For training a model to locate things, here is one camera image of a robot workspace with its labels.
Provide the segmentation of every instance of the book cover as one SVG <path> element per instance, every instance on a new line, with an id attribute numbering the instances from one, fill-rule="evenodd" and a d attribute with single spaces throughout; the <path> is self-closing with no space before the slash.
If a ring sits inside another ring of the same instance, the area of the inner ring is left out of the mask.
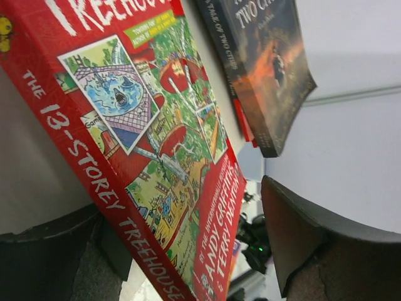
<path id="1" fill-rule="evenodd" d="M 264 157 L 282 151 L 316 88 L 295 0 L 197 0 Z"/>
<path id="2" fill-rule="evenodd" d="M 2 1 L 1 66 L 164 300 L 224 300 L 245 180 L 179 2 Z"/>

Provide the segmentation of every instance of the yellow cartoon character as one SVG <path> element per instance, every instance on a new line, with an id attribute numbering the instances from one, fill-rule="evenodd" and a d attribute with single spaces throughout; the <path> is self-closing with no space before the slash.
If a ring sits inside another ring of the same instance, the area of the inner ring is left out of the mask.
<path id="1" fill-rule="evenodd" d="M 9 52 L 11 49 L 10 37 L 13 33 L 13 25 L 5 16 L 0 16 L 0 53 Z"/>

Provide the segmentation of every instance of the the 13-storey treehouse book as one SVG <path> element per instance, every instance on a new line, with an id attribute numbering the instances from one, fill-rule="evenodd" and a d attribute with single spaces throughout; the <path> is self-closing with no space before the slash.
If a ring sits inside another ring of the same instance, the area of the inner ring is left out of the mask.
<path id="1" fill-rule="evenodd" d="M 179 2 L 3 0 L 1 65 L 164 300 L 224 300 L 245 180 Z"/>
<path id="2" fill-rule="evenodd" d="M 316 88 L 295 0 L 196 0 L 264 157 L 277 157 Z"/>

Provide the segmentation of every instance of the white wall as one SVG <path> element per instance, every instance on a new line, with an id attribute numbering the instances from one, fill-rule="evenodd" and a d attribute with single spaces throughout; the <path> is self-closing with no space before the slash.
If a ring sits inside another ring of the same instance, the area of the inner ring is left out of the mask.
<path id="1" fill-rule="evenodd" d="M 401 94 L 305 107 L 266 172 L 304 198 L 401 233 Z"/>
<path id="2" fill-rule="evenodd" d="M 401 2 L 297 1 L 318 89 L 311 98 L 401 84 Z"/>
<path id="3" fill-rule="evenodd" d="M 0 234 L 90 203 L 73 171 L 0 68 Z"/>

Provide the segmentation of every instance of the book spine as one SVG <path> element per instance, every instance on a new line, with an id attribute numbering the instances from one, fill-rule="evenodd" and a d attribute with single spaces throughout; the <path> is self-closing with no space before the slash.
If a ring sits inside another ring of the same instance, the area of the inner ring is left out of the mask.
<path id="1" fill-rule="evenodd" d="M 222 0 L 196 0 L 200 13 L 203 15 L 205 24 L 211 34 L 216 50 L 224 64 L 224 69 L 228 75 L 229 82 L 234 81 L 241 76 L 239 70 L 245 70 L 244 64 L 237 57 L 237 46 L 227 21 L 224 8 L 221 5 Z M 263 157 L 277 157 L 278 154 L 274 147 L 269 129 L 265 122 L 262 112 L 254 110 L 254 106 L 248 106 L 247 103 L 258 103 L 256 96 L 249 96 L 247 99 L 239 99 L 244 110 L 246 120 L 249 122 L 251 131 L 256 139 Z"/>
<path id="2" fill-rule="evenodd" d="M 164 300 L 196 300 L 58 85 L 24 16 L 12 1 L 1 1 L 0 12 L 14 33 L 1 37 L 9 39 L 9 50 L 0 53 L 4 71 L 159 295 Z"/>

